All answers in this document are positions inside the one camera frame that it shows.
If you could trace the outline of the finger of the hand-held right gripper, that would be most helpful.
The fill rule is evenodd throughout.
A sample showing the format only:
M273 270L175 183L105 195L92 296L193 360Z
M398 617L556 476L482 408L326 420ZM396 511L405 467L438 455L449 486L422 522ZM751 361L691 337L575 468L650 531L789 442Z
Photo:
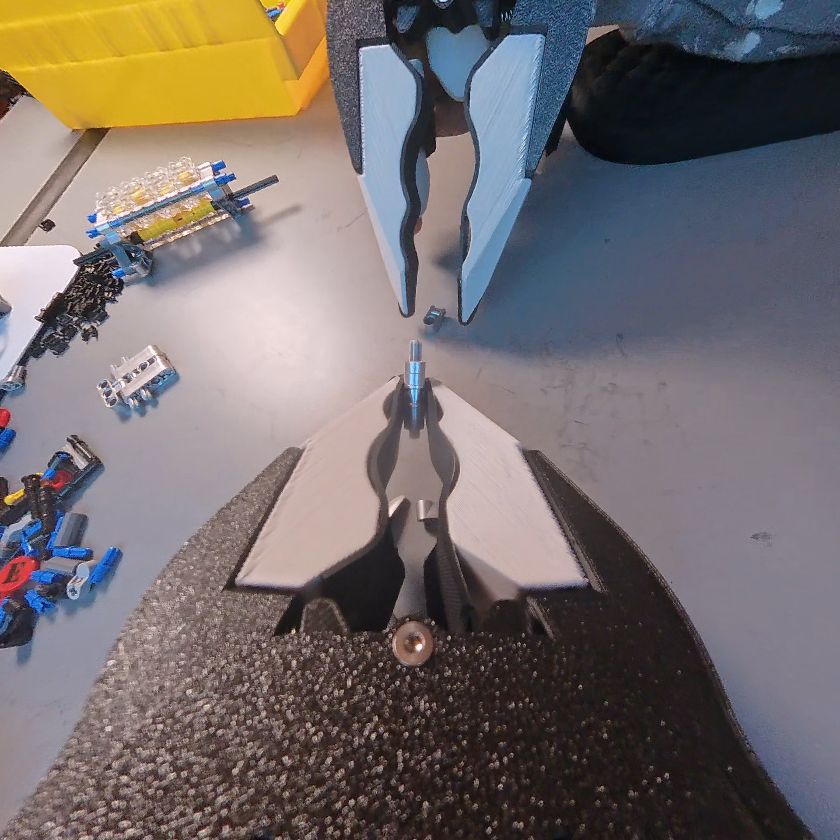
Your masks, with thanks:
M416 225L425 210L427 157L434 146L423 64L393 44L359 50L360 186L387 276L405 317L414 314Z
M465 115L476 168L461 226L465 255L458 274L458 320L463 324L487 290L531 185L528 153L544 42L543 34L501 38L467 80Z

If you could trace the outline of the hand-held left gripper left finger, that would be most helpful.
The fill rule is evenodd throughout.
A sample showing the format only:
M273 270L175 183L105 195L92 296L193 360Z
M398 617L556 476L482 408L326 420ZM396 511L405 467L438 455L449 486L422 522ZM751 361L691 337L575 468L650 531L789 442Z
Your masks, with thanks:
M303 445L274 506L242 556L237 588L319 597L351 631L381 631L405 571L385 486L402 429L402 379L391 379Z

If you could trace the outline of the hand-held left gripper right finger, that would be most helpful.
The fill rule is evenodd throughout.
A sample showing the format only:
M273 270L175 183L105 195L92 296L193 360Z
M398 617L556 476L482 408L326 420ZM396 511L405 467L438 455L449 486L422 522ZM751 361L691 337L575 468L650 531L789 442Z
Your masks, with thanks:
M519 441L437 381L425 395L446 625L527 631L528 597L586 587L587 569Z

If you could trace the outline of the grey axle pin piece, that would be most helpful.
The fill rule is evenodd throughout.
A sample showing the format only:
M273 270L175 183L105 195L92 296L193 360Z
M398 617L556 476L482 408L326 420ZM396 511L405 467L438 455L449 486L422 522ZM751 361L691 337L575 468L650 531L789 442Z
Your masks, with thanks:
M405 364L403 380L407 399L404 425L408 429L410 438L418 439L424 429L427 406L426 362L420 340L413 339L409 343L408 361Z

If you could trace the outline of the small grey beam assembly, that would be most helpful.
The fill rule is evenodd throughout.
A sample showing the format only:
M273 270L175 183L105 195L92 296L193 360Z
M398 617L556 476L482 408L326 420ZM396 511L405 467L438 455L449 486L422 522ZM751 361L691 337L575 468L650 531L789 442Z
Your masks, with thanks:
M109 408L144 408L176 377L176 370L159 347L150 344L130 358L110 366L110 377L101 380L98 391Z

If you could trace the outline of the grey desk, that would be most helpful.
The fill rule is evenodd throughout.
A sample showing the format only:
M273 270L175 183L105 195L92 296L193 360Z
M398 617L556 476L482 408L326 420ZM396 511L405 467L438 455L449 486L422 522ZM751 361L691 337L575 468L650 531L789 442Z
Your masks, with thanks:
M657 565L766 768L838 838L838 135L648 168L565 133L465 328L470 137L430 161L404 319L329 87L293 119L108 133L28 242L86 249L98 192L184 155L280 183L249 227L160 253L97 340L32 363L9 400L2 474L17 484L78 434L104 463L77 505L89 543L124 557L2 652L2 826L160 569L284 448L401 373L420 335L430 375L551 457ZM98 383L150 344L174 380L139 411L107 407Z

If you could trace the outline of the person's right hand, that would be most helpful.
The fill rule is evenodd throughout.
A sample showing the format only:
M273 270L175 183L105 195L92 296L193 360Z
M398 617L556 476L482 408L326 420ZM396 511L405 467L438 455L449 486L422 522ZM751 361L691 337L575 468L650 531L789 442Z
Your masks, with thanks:
M434 133L438 139L469 134L464 103L447 94L434 98Z

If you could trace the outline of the empty yellow bin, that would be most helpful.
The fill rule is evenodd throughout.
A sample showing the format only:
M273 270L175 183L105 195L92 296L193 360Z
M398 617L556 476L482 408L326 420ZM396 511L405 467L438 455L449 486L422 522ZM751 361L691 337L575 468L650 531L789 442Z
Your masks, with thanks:
M274 25L285 59L281 105L278 115L294 116L304 110L329 78L326 1L276 2L283 9Z
M306 107L260 2L2 1L1 25L2 68L70 129Z

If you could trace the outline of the clear yellow gear assembly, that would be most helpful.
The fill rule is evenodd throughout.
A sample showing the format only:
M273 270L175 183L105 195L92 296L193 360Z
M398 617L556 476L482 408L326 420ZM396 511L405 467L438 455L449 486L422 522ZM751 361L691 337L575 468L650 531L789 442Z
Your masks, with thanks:
M96 247L75 265L98 266L112 277L146 277L153 250L250 209L249 196L278 183L271 175L233 190L224 161L195 164L182 157L97 195L86 234Z

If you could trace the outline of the pile of small coloured pieces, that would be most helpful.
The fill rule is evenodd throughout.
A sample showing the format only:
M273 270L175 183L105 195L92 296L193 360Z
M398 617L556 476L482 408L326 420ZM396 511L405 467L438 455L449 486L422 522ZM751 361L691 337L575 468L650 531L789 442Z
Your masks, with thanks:
M80 599L121 561L116 547L96 558L82 544L88 516L70 510L101 470L99 456L70 435L20 489L1 478L1 648L26 645L40 616Z

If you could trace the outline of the pile of black pins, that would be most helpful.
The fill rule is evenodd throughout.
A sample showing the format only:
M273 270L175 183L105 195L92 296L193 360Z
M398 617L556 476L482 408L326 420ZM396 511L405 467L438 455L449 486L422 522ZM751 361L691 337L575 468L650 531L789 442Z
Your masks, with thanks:
M107 304L123 291L123 280L112 274L117 268L116 259L107 255L83 261L67 289L35 316L40 327L24 352L25 363L47 351L63 354L78 335L85 342L97 338L98 325L109 316Z

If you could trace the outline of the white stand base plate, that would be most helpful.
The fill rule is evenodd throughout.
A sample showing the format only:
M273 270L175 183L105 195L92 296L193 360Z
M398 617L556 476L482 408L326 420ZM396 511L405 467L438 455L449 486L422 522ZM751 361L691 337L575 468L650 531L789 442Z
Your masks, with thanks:
M1 321L2 377L41 327L36 316L75 276L79 256L69 245L1 247L1 293L12 308Z

